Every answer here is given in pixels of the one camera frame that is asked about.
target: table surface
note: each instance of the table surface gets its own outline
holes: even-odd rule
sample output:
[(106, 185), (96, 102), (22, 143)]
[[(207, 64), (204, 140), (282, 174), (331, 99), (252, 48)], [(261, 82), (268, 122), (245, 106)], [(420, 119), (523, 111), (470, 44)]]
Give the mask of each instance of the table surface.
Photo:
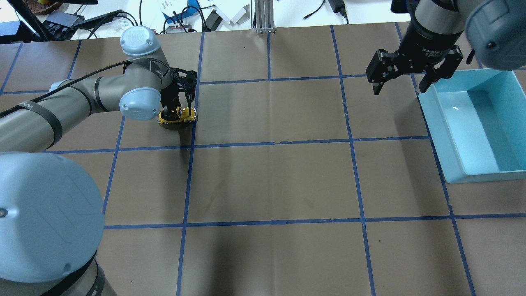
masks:
[[(524, 295), (525, 180), (445, 183), (420, 77), (379, 96), (365, 78), (406, 27), (159, 36), (172, 66), (199, 70), (199, 122), (175, 131), (94, 114), (48, 151), (100, 188), (97, 261), (115, 290)], [(0, 110), (125, 58), (117, 38), (2, 45), (0, 56)]]

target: blue tape line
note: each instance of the blue tape line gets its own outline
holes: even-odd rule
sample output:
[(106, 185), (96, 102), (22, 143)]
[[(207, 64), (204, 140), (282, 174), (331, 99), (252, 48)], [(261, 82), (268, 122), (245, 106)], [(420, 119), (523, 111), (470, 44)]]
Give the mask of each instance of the blue tape line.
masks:
[(526, 213), (455, 215), (455, 219), (524, 218)]
[(144, 151), (144, 150), (173, 150), (173, 149), (190, 149), (190, 145), (181, 146), (156, 146), (156, 147), (130, 147), (119, 148), (119, 151)]
[(247, 83), (247, 82), (260, 82), (268, 81), (267, 79), (247, 79), (247, 80), (224, 80), (224, 81), (204, 81), (201, 85), (207, 84), (230, 84), (230, 83)]
[(99, 152), (116, 152), (116, 149), (89, 149), (89, 150), (66, 150), (66, 151), (49, 151), (51, 154), (80, 154), (80, 153), (99, 153)]
[[(430, 139), (429, 136), (405, 136), (405, 137), (385, 137), (385, 138), (356, 138), (352, 139), (354, 142), (360, 141), (393, 141), (393, 140), (421, 140)], [(238, 146), (271, 146), (271, 145), (294, 145), (294, 144), (317, 144), (317, 143), (344, 143), (349, 142), (349, 139), (327, 139), (327, 140), (296, 140), (296, 141), (281, 141), (281, 142), (247, 142), (247, 143), (223, 143), (223, 144), (199, 144), (194, 145), (194, 148), (220, 148), (220, 147), (238, 147)], [(176, 150), (176, 149), (191, 149), (191, 145), (182, 146), (152, 146), (152, 147), (129, 147), (118, 149), (88, 149), (88, 150), (62, 150), (62, 151), (46, 151), (53, 154), (81, 154), (81, 153), (98, 153), (98, 152), (115, 152), (115, 151), (147, 151), (147, 150)]]
[[(507, 214), (474, 214), (455, 215), (455, 219), (496, 219), (496, 218), (526, 218), (526, 213)], [(400, 222), (400, 221), (434, 221), (450, 220), (450, 215), (442, 216), (407, 216), (407, 217), (377, 217), (365, 218), (366, 222)], [(287, 224), (323, 224), (323, 223), (361, 223), (362, 218), (338, 218), (338, 219), (291, 219), (291, 220), (259, 220), (259, 221), (226, 221), (226, 222), (190, 222), (190, 223), (166, 223), (166, 224), (129, 224), (129, 225), (106, 225), (104, 229), (145, 229), (145, 228), (183, 228), (188, 227), (214, 227), (214, 226), (250, 226), (250, 225), (287, 225)]]
[(270, 33), (267, 33), (267, 80), (271, 80), (270, 75)]
[(422, 139), (430, 139), (430, 136), (407, 136), (407, 137), (362, 137), (362, 138), (356, 138), (352, 139), (354, 142), (361, 142), (361, 141), (393, 141), (393, 140), (422, 140)]
[(9, 71), (7, 71), (7, 75), (5, 75), (4, 83), (2, 84), (2, 87), (0, 88), (0, 94), (4, 94), (5, 85), (7, 84), (7, 80), (9, 79), (9, 76), (11, 76), (11, 72), (13, 71), (13, 68), (15, 67), (16, 60), (18, 59), (18, 56), (20, 54), (20, 51), (22, 50), (23, 45), (24, 43), (20, 43), (20, 46), (18, 47), (18, 50), (16, 51), (13, 62), (11, 63), (11, 67), (9, 67)]
[[(197, 109), (199, 104), (199, 86), (201, 82), (201, 66), (203, 65), (203, 46), (205, 44), (205, 33), (201, 34), (201, 45), (199, 47), (199, 64), (197, 66), (197, 86), (196, 86), (196, 96), (194, 100), (194, 108)], [(195, 140), (196, 140), (196, 122), (193, 123), (192, 128), (192, 141), (190, 148), (190, 157), (188, 161), (188, 175), (186, 178), (186, 196), (185, 196), (185, 213), (183, 216), (183, 233), (181, 234), (181, 245), (179, 249), (179, 269), (177, 271), (177, 296), (181, 295), (181, 281), (183, 280), (183, 262), (185, 257), (185, 243), (186, 243), (186, 229), (188, 223), (188, 208), (190, 204), (190, 188), (191, 188), (191, 178), (192, 178), (192, 169), (194, 164), (194, 151), (195, 151)]]
[(73, 57), (73, 62), (71, 63), (71, 68), (69, 69), (69, 73), (67, 74), (67, 78), (70, 79), (71, 75), (73, 74), (73, 67), (75, 67), (75, 62), (77, 61), (78, 52), (80, 51), (80, 45), (82, 44), (82, 40), (78, 41), (77, 51), (75, 52), (75, 56)]
[(311, 76), (311, 77), (285, 77), (285, 78), (272, 78), (269, 81), (292, 81), (292, 80), (314, 80), (314, 79), (332, 79), (339, 78), (339, 75), (333, 76)]
[(398, 33), (398, 39), (402, 41), (402, 32), (400, 31), (400, 26), (398, 25), (398, 22), (395, 22), (396, 32)]
[(117, 136), (117, 144), (115, 144), (115, 152), (113, 154), (112, 168), (109, 171), (108, 186), (106, 187), (106, 194), (104, 195), (104, 203), (102, 205), (102, 214), (106, 214), (106, 207), (108, 206), (109, 191), (112, 188), (113, 174), (115, 172), (115, 164), (117, 163), (117, 155), (119, 154), (120, 138), (123, 135), (124, 116), (120, 120), (119, 135)]
[(36, 94), (36, 93), (47, 93), (49, 90), (40, 91), (18, 91), (18, 92), (3, 92), (3, 95), (18, 95), (18, 94)]
[(367, 74), (340, 75), (343, 78), (367, 77)]
[(451, 219), (451, 216), (411, 216), (411, 217), (366, 218), (367, 222), (428, 221), (428, 220), (448, 220), (448, 219)]
[(338, 64), (338, 75), (340, 75), (340, 88), (341, 88), (341, 97), (343, 100), (343, 112), (345, 114), (345, 123), (347, 125), (347, 133), (349, 135), (349, 144), (351, 147), (351, 158), (352, 158), (352, 168), (354, 170), (355, 174), (355, 183), (356, 183), (356, 192), (358, 196), (358, 205), (360, 207), (360, 218), (362, 223), (362, 234), (363, 234), (363, 246), (365, 249), (365, 256), (367, 261), (367, 271), (369, 273), (369, 284), (371, 286), (371, 294), (372, 296), (376, 296), (376, 290), (375, 290), (375, 281), (372, 274), (372, 265), (371, 265), (371, 254), (369, 251), (369, 241), (367, 238), (367, 228), (366, 228), (366, 220), (365, 220), (365, 213), (363, 210), (363, 201), (361, 196), (361, 188), (360, 188), (360, 179), (358, 177), (358, 168), (356, 165), (356, 155), (355, 155), (355, 146), (352, 141), (352, 131), (351, 127), (349, 125), (349, 112), (347, 111), (347, 99), (345, 97), (345, 88), (343, 85), (343, 77), (341, 75), (341, 63), (340, 63), (340, 54), (338, 53), (338, 44), (336, 42), (336, 36), (334, 34), (334, 27), (330, 25), (330, 31), (332, 35), (332, 42), (334, 44), (334, 50), (336, 53), (336, 62)]
[(130, 225), (106, 225), (104, 229), (146, 229), (146, 228), (181, 228), (182, 223), (168, 224), (130, 224)]

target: light blue tray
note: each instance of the light blue tray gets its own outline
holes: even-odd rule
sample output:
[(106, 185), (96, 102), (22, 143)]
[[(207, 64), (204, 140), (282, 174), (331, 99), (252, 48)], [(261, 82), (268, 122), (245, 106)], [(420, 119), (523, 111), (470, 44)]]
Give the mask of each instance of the light blue tray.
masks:
[(457, 71), (419, 100), (448, 183), (526, 179), (526, 95), (513, 72)]

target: gray robot arm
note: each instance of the gray robot arm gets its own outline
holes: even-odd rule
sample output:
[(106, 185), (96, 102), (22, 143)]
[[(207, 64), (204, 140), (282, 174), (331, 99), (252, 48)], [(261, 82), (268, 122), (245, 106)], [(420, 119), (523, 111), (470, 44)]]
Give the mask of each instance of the gray robot arm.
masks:
[(425, 72), (419, 84), (423, 93), (450, 78), (463, 59), (455, 42), (464, 30), (484, 65), (504, 71), (526, 65), (526, 1), (393, 0), (391, 10), (410, 13), (411, 23), (399, 48), (377, 50), (367, 67), (375, 95), (403, 74)]
[[(123, 75), (87, 78), (38, 103), (21, 103), (20, 110), (0, 118), (0, 152), (41, 152), (93, 113), (121, 110), (133, 119), (155, 117), (160, 90), (173, 80), (159, 41), (138, 26), (122, 35), (121, 45), (131, 61)], [(71, 81), (57, 82), (51, 90)]]

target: light blue joint cap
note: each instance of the light blue joint cap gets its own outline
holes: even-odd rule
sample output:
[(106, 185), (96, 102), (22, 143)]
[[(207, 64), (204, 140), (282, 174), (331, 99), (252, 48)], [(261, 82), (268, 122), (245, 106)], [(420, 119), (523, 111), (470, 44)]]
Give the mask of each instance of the light blue joint cap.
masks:
[(71, 79), (64, 79), (64, 80), (57, 81), (57, 82), (53, 83), (51, 85), (51, 88), (47, 92), (52, 92), (52, 91), (56, 90), (64, 81), (68, 81), (68, 80), (71, 80)]
[(134, 26), (124, 31), (120, 45), (125, 54), (132, 56), (148, 55), (161, 47), (154, 31), (145, 26)]
[(102, 205), (97, 185), (74, 161), (0, 153), (0, 278), (41, 283), (81, 268), (100, 244)]
[(155, 88), (135, 88), (120, 98), (120, 112), (134, 120), (150, 120), (159, 113), (161, 93)]

